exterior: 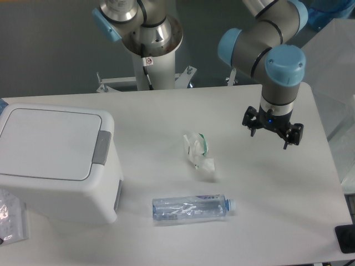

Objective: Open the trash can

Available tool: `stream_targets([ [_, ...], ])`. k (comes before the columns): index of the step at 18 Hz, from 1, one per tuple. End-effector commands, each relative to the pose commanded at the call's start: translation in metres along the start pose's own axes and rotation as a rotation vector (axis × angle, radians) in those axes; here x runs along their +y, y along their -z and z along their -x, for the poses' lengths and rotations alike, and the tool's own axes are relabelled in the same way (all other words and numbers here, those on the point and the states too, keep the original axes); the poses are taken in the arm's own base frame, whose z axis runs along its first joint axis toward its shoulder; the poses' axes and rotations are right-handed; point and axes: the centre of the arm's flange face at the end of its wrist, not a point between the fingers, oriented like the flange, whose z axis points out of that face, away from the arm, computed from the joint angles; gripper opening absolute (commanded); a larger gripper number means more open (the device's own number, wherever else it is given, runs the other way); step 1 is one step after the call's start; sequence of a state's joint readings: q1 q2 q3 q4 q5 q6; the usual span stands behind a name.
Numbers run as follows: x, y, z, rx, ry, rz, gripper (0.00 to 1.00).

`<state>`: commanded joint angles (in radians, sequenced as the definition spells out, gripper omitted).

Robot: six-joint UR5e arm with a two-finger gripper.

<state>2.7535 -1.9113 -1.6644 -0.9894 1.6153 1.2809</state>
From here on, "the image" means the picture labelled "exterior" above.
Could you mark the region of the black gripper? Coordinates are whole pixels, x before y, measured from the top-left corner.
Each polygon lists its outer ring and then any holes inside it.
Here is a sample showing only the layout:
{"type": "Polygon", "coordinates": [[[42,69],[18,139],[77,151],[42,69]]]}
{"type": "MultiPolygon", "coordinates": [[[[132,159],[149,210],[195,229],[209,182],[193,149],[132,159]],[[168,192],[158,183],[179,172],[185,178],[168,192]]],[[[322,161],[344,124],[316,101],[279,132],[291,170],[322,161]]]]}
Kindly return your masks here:
{"type": "Polygon", "coordinates": [[[285,143],[283,149],[286,150],[289,145],[298,146],[302,140],[304,125],[300,123],[291,124],[290,118],[292,111],[285,115],[277,116],[269,109],[265,112],[262,108],[259,112],[249,106],[242,119],[242,125],[250,130],[250,136],[253,137],[256,130],[266,129],[276,133],[283,138],[285,143]]]}

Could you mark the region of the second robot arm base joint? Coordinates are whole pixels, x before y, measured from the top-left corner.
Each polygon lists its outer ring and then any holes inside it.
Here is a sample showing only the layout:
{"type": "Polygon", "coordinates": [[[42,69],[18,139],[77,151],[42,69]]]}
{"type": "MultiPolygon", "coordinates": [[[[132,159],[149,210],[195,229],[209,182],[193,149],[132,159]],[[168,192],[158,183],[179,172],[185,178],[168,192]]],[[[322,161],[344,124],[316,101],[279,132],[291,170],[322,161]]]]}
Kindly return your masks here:
{"type": "Polygon", "coordinates": [[[166,18],[165,1],[100,1],[92,11],[103,35],[117,42],[139,27],[156,27],[166,18]]]}

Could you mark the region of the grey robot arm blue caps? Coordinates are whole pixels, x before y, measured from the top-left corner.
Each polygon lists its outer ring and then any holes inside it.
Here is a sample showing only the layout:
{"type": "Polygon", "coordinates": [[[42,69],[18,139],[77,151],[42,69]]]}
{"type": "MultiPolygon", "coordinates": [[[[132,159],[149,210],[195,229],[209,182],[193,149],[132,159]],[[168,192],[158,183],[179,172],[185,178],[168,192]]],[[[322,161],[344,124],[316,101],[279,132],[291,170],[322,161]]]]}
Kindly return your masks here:
{"type": "Polygon", "coordinates": [[[258,109],[249,106],[242,125],[254,135],[258,129],[276,133],[284,146],[299,145],[303,124],[290,122],[306,56],[287,42],[308,21],[301,1],[245,1],[256,24],[247,30],[229,29],[220,39],[219,58],[262,86],[258,109]]]}

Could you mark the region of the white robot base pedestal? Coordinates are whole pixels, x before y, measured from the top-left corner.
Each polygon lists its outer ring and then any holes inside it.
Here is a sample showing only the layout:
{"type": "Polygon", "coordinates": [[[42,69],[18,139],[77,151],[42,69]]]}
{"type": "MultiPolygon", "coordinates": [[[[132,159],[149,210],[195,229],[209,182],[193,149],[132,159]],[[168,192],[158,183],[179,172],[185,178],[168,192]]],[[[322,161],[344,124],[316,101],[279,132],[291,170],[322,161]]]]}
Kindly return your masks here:
{"type": "Polygon", "coordinates": [[[131,55],[135,76],[102,79],[97,74],[97,92],[111,93],[128,86],[138,91],[192,88],[197,69],[189,65],[181,73],[175,71],[176,51],[182,39],[181,24],[170,15],[156,27],[137,28],[121,39],[131,55]]]}

